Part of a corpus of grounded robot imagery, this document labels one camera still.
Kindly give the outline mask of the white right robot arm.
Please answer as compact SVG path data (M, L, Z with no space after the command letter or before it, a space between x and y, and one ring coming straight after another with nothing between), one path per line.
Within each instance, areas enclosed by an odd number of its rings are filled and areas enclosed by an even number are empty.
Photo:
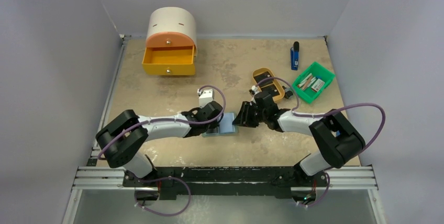
M239 115L232 123L249 128L264 123L277 132L312 136L318 151L309 154L295 166L294 179L302 186L312 182L319 172L332 167L341 168L365 146L362 135L341 112L330 111L328 116L297 116L290 109L280 109L269 92L258 92L252 101L244 101Z

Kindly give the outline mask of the green card holder wallet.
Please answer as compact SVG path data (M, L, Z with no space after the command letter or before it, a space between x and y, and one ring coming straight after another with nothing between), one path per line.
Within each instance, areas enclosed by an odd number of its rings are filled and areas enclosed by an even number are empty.
M208 129L205 133L202 134L202 136L216 137L237 134L238 127L232 124L235 118L236 114L233 112L224 113L224 116L219 122L219 125L216 128Z

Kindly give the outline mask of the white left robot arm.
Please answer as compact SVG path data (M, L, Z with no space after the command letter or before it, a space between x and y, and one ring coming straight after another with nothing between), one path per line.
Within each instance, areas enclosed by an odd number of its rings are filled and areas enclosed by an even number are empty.
M163 138L199 136L217 126L224 110L216 101L168 117L143 117L125 110L96 134L101 148L97 158L110 168L125 168L138 183L149 187L156 181L156 172L152 161L139 151L142 145Z

